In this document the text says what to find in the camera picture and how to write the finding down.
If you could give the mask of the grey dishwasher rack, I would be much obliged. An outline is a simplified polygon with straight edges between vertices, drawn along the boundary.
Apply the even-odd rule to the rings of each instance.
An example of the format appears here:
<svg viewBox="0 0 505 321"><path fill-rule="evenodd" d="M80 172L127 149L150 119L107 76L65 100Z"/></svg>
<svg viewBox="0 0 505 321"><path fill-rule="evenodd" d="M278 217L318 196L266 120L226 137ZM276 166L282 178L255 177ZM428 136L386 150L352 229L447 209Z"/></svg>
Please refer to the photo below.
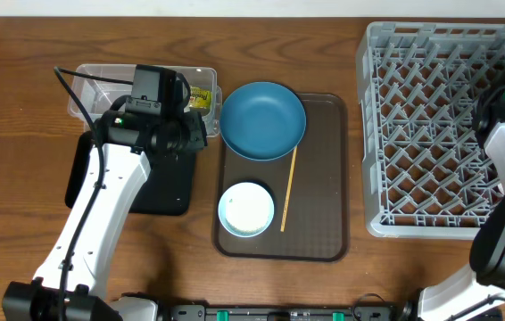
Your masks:
<svg viewBox="0 0 505 321"><path fill-rule="evenodd" d="M505 71L505 24L373 22L356 64L368 231L474 238L503 195L472 120Z"/></svg>

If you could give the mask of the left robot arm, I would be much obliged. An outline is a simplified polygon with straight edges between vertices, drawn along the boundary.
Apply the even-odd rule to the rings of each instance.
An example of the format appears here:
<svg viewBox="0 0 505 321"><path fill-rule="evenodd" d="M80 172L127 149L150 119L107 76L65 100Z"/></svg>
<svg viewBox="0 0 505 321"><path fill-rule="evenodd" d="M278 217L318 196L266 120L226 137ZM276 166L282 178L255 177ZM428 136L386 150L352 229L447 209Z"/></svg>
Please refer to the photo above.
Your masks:
<svg viewBox="0 0 505 321"><path fill-rule="evenodd" d="M28 284L11 282L2 309L8 320L157 320L156 300L139 293L104 301L109 267L125 220L149 178L151 160L206 145L197 111L179 115L106 111L92 131L101 143L55 246Z"/></svg>

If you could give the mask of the wooden chopstick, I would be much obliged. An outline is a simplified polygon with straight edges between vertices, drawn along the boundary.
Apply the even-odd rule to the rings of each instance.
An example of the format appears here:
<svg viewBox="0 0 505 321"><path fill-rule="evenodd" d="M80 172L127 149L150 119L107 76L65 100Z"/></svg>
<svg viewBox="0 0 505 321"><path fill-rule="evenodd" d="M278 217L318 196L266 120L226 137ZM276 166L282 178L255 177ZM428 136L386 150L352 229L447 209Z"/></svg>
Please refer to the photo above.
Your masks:
<svg viewBox="0 0 505 321"><path fill-rule="evenodd" d="M287 180L287 185L286 185L286 195L285 195L285 201L284 201L284 207L283 207L283 214L282 214L281 225L280 225L280 232L281 233L284 233L286 230L286 220L287 220L287 213L288 213L288 208L289 208L292 184L294 181L294 170L295 170L296 157L297 157L297 146L293 149L293 152L292 152L289 175L288 175L288 180Z"/></svg>

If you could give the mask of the light blue small bowl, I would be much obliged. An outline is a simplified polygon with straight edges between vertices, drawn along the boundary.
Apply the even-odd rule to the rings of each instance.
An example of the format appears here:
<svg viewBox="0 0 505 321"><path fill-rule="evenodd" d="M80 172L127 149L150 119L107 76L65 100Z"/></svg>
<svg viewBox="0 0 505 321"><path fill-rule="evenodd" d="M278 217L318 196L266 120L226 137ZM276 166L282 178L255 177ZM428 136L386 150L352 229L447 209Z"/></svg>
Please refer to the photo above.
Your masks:
<svg viewBox="0 0 505 321"><path fill-rule="evenodd" d="M220 197L218 218L230 234L250 238L263 233L275 213L273 197L262 185L242 182L230 186Z"/></svg>

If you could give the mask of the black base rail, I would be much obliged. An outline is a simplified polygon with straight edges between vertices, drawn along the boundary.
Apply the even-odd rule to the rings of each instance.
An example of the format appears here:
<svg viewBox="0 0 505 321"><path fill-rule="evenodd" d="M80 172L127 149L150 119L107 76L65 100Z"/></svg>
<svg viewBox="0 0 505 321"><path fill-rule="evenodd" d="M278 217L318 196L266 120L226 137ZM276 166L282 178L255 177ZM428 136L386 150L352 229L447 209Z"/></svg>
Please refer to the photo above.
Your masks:
<svg viewBox="0 0 505 321"><path fill-rule="evenodd" d="M197 304L170 308L163 320L169 321L394 321L411 320L395 306L313 307L229 307Z"/></svg>

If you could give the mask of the yellow green snack wrapper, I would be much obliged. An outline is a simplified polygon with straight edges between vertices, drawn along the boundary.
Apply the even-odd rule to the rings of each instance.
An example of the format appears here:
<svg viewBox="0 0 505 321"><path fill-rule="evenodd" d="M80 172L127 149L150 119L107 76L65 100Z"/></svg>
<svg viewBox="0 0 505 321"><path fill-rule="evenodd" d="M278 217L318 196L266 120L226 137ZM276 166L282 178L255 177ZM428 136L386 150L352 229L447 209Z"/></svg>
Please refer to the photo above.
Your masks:
<svg viewBox="0 0 505 321"><path fill-rule="evenodd" d="M211 109L212 98L212 91L191 86L188 107L209 111Z"/></svg>

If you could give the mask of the dark blue bowl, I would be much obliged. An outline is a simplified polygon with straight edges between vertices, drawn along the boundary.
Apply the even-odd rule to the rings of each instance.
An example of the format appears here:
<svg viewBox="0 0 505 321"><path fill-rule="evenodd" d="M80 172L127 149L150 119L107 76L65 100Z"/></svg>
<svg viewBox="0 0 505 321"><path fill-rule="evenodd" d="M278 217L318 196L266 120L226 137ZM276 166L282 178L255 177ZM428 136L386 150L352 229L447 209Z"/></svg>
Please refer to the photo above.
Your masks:
<svg viewBox="0 0 505 321"><path fill-rule="evenodd" d="M299 96L273 82L240 86L225 100L219 127L230 150L251 161L273 161L301 141L307 116Z"/></svg>

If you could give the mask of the clear plastic bin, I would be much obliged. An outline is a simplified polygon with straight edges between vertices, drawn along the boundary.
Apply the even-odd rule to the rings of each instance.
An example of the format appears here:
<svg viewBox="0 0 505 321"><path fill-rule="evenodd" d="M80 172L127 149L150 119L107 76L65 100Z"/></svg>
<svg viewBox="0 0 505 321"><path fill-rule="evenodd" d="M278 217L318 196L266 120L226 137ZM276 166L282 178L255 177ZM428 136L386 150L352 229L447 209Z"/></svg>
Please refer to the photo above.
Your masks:
<svg viewBox="0 0 505 321"><path fill-rule="evenodd" d="M135 73L135 64L82 64L76 72L100 78L112 78L131 82ZM211 102L208 108L199 109L207 129L207 137L219 134L219 114L222 107L222 91L217 83L217 72L210 67L167 66L167 69L182 73L192 88L201 98L210 93ZM85 106L92 120L99 119L112 103L123 95L131 94L131 85L103 82L88 78L75 77L72 90Z"/></svg>

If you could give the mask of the brown serving tray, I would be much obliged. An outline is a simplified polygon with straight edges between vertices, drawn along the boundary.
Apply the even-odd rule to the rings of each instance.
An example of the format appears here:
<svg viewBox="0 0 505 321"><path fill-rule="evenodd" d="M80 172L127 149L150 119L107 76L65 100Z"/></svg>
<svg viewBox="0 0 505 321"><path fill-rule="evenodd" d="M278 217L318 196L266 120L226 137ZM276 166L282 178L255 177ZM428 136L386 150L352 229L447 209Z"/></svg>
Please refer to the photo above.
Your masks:
<svg viewBox="0 0 505 321"><path fill-rule="evenodd" d="M272 161L243 158L220 148L219 191L241 182L265 187L275 215L260 235L241 238L215 221L212 242L229 257L334 262L349 247L349 193L346 183L346 107L335 95L302 94L307 127L297 148L286 230L280 232L292 154Z"/></svg>

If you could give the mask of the black plastic tray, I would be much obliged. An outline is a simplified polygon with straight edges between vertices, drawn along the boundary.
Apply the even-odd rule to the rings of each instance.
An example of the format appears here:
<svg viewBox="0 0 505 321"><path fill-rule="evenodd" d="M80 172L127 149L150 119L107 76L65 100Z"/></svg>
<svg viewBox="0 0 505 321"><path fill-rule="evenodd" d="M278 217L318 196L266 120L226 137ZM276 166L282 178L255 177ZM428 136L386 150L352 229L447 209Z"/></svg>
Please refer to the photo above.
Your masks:
<svg viewBox="0 0 505 321"><path fill-rule="evenodd" d="M72 208L84 182L89 154L93 147L92 134L84 132L78 145L65 194L65 204ZM196 155L178 154L158 159L145 184L139 190L130 211L138 214L180 216L190 204Z"/></svg>

